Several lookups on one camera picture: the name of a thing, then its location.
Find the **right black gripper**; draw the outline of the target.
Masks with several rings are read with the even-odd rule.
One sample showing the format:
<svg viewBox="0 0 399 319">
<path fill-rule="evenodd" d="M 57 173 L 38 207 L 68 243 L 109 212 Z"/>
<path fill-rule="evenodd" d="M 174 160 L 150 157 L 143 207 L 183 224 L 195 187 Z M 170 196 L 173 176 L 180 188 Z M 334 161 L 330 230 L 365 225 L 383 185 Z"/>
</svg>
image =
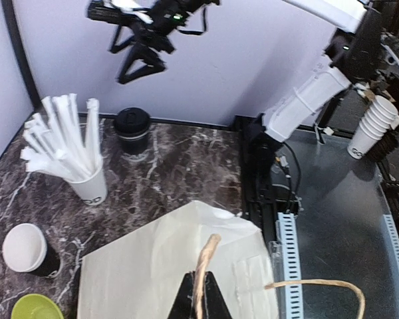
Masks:
<svg viewBox="0 0 399 319">
<path fill-rule="evenodd" d="M 134 34 L 125 39 L 122 38 L 123 28 L 121 25 L 116 28 L 108 49 L 112 54 L 121 53 L 122 51 L 127 51 L 127 53 L 133 51 L 137 54 L 148 49 L 154 49 L 158 52 L 165 51 L 168 54 L 172 54 L 175 51 L 175 47 L 168 38 L 169 34 L 175 30 L 173 27 L 170 29 L 153 29 L 144 23 L 134 23 L 132 25 Z M 144 65 L 142 67 L 128 72 L 133 63 L 134 60 L 127 60 L 123 64 L 120 74 L 117 77 L 119 84 L 128 84 L 139 78 L 164 72 L 166 69 L 165 64 L 160 59 L 153 60 L 152 62 L 143 60 Z"/>
</svg>

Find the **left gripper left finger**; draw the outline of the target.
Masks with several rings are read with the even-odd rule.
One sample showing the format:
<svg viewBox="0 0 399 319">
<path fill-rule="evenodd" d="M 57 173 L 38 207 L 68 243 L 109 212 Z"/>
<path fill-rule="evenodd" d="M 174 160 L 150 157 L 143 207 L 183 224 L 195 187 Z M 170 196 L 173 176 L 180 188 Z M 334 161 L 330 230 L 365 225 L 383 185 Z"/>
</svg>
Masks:
<svg viewBox="0 0 399 319">
<path fill-rule="evenodd" d="M 174 303 L 170 309 L 168 319 L 196 318 L 194 308 L 194 280 L 194 271 L 185 273 L 174 299 Z"/>
</svg>

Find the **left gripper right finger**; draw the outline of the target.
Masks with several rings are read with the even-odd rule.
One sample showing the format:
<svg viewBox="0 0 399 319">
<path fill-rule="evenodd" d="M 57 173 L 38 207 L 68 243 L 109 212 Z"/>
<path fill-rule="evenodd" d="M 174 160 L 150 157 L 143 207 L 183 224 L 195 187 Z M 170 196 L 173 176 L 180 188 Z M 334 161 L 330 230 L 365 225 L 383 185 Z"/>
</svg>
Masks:
<svg viewBox="0 0 399 319">
<path fill-rule="evenodd" d="M 210 271 L 205 273 L 201 305 L 203 319 L 232 319 L 217 281 Z"/>
</svg>

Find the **cream paper carry bag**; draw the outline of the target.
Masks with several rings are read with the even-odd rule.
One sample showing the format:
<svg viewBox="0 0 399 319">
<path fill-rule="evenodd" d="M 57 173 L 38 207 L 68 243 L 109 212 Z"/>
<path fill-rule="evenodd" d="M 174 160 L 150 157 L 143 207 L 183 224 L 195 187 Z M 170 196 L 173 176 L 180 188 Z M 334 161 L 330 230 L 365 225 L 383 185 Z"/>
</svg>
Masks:
<svg viewBox="0 0 399 319">
<path fill-rule="evenodd" d="M 259 227 L 192 201 L 91 252 L 82 262 L 79 318 L 167 318 L 182 279 L 207 266 L 232 318 L 277 318 L 271 259 Z"/>
</svg>

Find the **white straws bundle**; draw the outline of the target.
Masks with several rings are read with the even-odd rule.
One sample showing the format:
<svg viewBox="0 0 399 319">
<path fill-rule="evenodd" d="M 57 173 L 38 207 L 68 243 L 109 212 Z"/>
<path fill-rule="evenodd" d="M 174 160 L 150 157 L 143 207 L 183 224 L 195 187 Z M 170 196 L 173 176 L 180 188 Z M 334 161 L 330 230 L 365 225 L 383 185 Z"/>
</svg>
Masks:
<svg viewBox="0 0 399 319">
<path fill-rule="evenodd" d="M 99 100 L 86 101 L 86 124 L 81 125 L 77 95 L 47 96 L 41 100 L 47 119 L 34 113 L 24 123 L 27 142 L 20 153 L 25 171 L 84 182 L 102 168 L 99 137 Z"/>
</svg>

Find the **black paper coffee cup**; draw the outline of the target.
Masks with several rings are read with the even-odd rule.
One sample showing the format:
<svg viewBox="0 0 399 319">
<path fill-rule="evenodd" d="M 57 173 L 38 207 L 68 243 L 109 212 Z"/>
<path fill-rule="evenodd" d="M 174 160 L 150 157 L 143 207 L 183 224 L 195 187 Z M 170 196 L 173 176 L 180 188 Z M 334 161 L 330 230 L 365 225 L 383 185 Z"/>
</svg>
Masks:
<svg viewBox="0 0 399 319">
<path fill-rule="evenodd" d="M 135 136 L 118 135 L 118 140 L 124 152 L 131 155 L 138 155 L 147 150 L 149 136 L 149 132 L 144 132 Z"/>
</svg>

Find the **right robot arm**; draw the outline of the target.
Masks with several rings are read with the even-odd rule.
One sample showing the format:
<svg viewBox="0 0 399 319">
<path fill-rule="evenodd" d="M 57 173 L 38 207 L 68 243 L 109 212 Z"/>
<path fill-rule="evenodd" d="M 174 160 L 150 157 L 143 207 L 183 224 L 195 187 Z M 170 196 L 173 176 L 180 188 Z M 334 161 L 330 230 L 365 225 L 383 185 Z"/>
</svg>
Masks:
<svg viewBox="0 0 399 319">
<path fill-rule="evenodd" d="M 159 52 L 172 53 L 172 31 L 200 36 L 184 29 L 189 16 L 203 13 L 211 1 L 156 1 L 143 7 L 136 1 L 92 1 L 88 17 L 117 26 L 110 52 L 128 49 L 117 76 L 127 84 L 165 71 Z M 367 80 L 374 72 L 382 32 L 381 14 L 360 1 L 292 1 L 292 5 L 336 27 L 316 70 L 290 96 L 256 117 L 244 130 L 247 159 L 268 158 L 303 120 L 344 93 L 351 84 Z"/>
</svg>

